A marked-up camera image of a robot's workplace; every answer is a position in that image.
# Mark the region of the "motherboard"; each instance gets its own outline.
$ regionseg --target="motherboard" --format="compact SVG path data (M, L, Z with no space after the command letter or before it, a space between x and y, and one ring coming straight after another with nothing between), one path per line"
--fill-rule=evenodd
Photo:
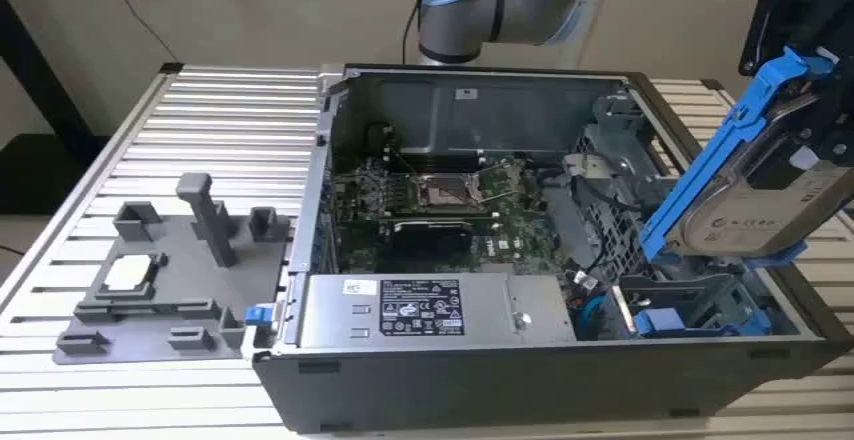
M335 177L342 273L564 270L571 252L527 159L482 157L472 172L396 160L368 158Z

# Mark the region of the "white component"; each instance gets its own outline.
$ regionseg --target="white component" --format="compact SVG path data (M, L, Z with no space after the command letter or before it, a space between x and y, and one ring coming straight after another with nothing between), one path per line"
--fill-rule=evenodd
M588 292L592 291L592 289L596 288L596 285L599 284L599 280L596 280L580 270L575 273L572 282L575 282L576 285L580 285L582 288L584 288L584 290L587 290Z
M148 255L125 255L109 266L104 285L112 291L129 291L143 283L151 271L152 261Z
M476 88L458 88L454 92L455 100L476 100L478 89Z
M818 156L810 147L801 147L789 157L789 163L801 170L809 170L818 163Z
M344 280L344 295L376 295L376 280Z

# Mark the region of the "metal slotted surface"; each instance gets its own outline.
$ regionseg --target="metal slotted surface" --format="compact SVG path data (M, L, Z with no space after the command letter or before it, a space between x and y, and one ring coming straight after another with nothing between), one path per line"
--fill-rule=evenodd
M181 205L165 198L173 182L185 170L208 171L215 177L214 196L231 211L260 199L278 202L295 215L287 209L300 202L307 155L299 152L307 146L292 137L312 132L316 109L308 98L314 98L315 81L316 72L308 70L187 67L177 77L164 77L163 85L155 82L147 95L152 101L141 102L117 134L113 154L108 152L92 178L84 180L92 194L79 192L79 199L57 213L23 266L0 287L3 299L12 293L11 283L17 286L0 314L0 433L17 433L28 440L296 438L280 426L243 360L59 367L48 352L92 282L95 262L109 249L115 234L109 212L123 199L151 198L160 207L179 211ZM726 93L709 90L698 81L662 80L655 85L694 135L701 142L707 140L729 108ZM242 107L243 113L234 110ZM181 134L183 140L168 132ZM810 237L798 266L854 329L850 225L845 215L827 222ZM850 440L851 410L854 356L849 355L814 376L763 385L710 419L394 432L384 438L666 435L670 439Z

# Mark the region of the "warning label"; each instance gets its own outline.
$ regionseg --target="warning label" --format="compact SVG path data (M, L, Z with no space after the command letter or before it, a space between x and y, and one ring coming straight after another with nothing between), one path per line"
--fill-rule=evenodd
M383 335L463 335L459 280L383 280L380 284Z

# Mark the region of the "open computer chassis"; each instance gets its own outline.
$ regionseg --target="open computer chassis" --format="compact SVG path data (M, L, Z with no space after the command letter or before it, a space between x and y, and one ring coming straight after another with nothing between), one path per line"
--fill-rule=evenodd
M348 66L256 338L288 428L707 416L847 351L793 266L647 263L698 152L641 74Z

